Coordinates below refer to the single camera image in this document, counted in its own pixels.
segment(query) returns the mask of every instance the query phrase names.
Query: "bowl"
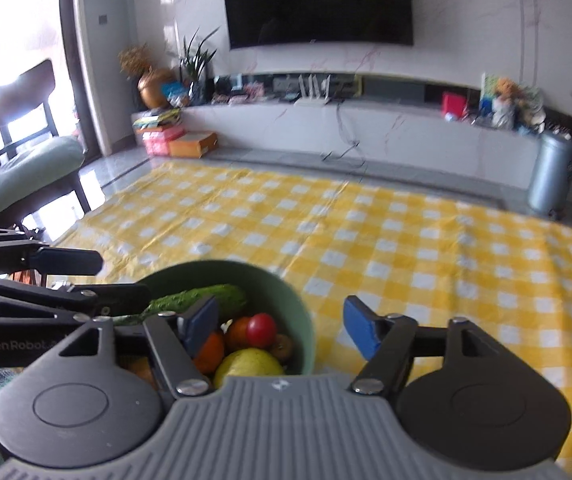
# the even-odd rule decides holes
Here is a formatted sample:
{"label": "bowl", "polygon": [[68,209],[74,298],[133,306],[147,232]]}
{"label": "bowl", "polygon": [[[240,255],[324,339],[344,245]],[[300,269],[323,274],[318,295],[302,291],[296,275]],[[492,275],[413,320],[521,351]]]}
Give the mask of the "bowl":
{"label": "bowl", "polygon": [[275,274],[240,262],[198,260],[158,270],[140,283],[149,288],[153,299],[203,286],[226,283],[239,286],[248,296],[247,315],[270,314],[278,331],[293,340],[293,357],[287,373],[312,373],[316,343],[310,314],[293,288]]}

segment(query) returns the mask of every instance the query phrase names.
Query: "cushion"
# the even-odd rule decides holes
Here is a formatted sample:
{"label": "cushion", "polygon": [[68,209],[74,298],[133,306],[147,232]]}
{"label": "cushion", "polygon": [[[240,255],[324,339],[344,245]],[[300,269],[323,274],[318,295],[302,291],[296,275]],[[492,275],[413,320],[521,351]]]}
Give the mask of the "cushion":
{"label": "cushion", "polygon": [[77,171],[84,150],[75,137],[53,137],[0,167],[0,213],[31,193]]}

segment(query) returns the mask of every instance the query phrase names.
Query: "wall-mounted tv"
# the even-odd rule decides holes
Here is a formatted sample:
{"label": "wall-mounted tv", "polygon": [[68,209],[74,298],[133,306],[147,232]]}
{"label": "wall-mounted tv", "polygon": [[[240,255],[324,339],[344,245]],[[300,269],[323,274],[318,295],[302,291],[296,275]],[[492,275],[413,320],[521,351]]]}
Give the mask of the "wall-mounted tv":
{"label": "wall-mounted tv", "polygon": [[230,47],[316,41],[413,44],[411,0],[226,0]]}

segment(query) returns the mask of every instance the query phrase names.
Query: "floor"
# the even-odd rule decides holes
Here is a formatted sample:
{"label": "floor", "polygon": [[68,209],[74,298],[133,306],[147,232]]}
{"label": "floor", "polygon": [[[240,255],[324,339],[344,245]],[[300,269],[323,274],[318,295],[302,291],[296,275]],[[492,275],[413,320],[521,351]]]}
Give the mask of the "floor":
{"label": "floor", "polygon": [[[108,197],[130,186],[141,176],[168,159],[149,157],[142,147],[131,148],[90,163],[80,172],[80,179],[92,209],[101,206]],[[345,178],[369,186],[390,187],[410,192],[461,200],[486,207],[532,214],[523,190],[498,186],[481,180],[434,171],[417,170],[357,160],[326,160],[304,153],[267,152],[236,148],[220,148],[201,160],[185,160],[186,164],[208,164],[254,170],[297,173],[319,178]],[[53,241],[67,231],[82,210],[74,195],[56,200],[29,216],[29,228],[46,228],[46,240]],[[563,221],[572,226],[572,207]]]}

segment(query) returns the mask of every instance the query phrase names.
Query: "chair backrest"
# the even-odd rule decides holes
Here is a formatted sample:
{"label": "chair backrest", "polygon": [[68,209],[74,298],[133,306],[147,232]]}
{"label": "chair backrest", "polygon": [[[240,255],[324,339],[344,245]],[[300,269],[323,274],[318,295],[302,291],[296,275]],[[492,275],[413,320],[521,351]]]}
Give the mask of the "chair backrest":
{"label": "chair backrest", "polygon": [[[4,143],[0,156],[5,153],[8,158],[13,158],[17,154],[17,147],[25,142],[48,133],[52,136],[59,135],[48,106],[48,97],[54,89],[55,74],[50,59],[27,70],[9,85],[0,86],[0,133]],[[13,142],[8,123],[23,117],[40,105],[44,106],[47,128]]]}

